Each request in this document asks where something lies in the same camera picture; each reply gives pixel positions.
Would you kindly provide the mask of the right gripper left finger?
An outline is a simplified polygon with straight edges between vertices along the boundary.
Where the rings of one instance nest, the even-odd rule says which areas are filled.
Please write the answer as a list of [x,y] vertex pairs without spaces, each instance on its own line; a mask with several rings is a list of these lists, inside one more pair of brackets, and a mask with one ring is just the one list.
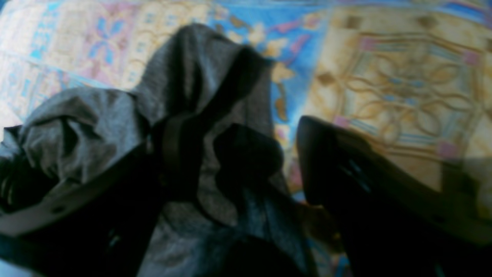
[[199,116],[171,117],[158,152],[141,144],[87,184],[2,216],[5,276],[135,277],[162,207],[195,201],[203,139]]

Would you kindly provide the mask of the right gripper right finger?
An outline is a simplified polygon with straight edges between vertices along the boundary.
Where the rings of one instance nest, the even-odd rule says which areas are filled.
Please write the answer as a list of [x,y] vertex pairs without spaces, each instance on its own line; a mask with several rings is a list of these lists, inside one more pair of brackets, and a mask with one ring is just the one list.
[[296,146],[306,201],[335,220],[355,277],[491,276],[491,221],[476,212],[469,174],[444,165],[433,191],[312,116],[300,118]]

